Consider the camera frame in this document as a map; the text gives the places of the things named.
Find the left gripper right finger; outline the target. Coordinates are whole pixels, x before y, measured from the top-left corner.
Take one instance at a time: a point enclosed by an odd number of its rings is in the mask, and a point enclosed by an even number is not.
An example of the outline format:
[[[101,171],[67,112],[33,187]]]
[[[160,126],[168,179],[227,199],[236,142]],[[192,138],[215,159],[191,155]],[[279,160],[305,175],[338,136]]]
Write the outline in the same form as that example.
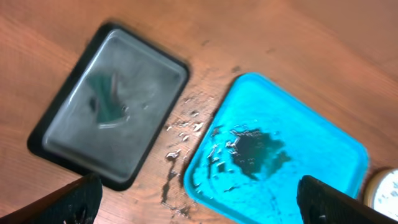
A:
[[[297,205],[304,224],[397,224],[311,175],[298,182]]]

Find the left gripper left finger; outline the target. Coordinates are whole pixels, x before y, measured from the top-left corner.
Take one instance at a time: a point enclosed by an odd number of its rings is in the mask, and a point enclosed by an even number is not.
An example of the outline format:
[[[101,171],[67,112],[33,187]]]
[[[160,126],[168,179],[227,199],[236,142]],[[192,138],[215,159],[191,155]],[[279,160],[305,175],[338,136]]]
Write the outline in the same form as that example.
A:
[[[47,196],[1,217],[1,224],[94,222],[103,196],[97,174],[88,174]]]

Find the light blue speckled plate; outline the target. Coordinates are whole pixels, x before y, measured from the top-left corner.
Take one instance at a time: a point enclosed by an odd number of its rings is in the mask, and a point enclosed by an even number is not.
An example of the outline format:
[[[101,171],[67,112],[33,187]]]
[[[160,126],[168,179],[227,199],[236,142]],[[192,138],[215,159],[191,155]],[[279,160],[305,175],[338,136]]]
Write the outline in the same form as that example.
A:
[[[397,221],[397,181],[397,168],[375,174],[364,190],[364,204]]]

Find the dark cleaning sponge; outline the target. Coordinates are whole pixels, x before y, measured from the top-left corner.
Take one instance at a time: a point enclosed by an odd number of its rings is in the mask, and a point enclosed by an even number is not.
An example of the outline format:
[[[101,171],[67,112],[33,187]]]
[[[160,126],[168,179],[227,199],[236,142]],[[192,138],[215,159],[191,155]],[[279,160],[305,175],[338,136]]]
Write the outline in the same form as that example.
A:
[[[119,99],[119,75],[96,73],[86,80],[94,95],[90,98],[91,110],[99,125],[113,125],[126,116],[126,106]]]

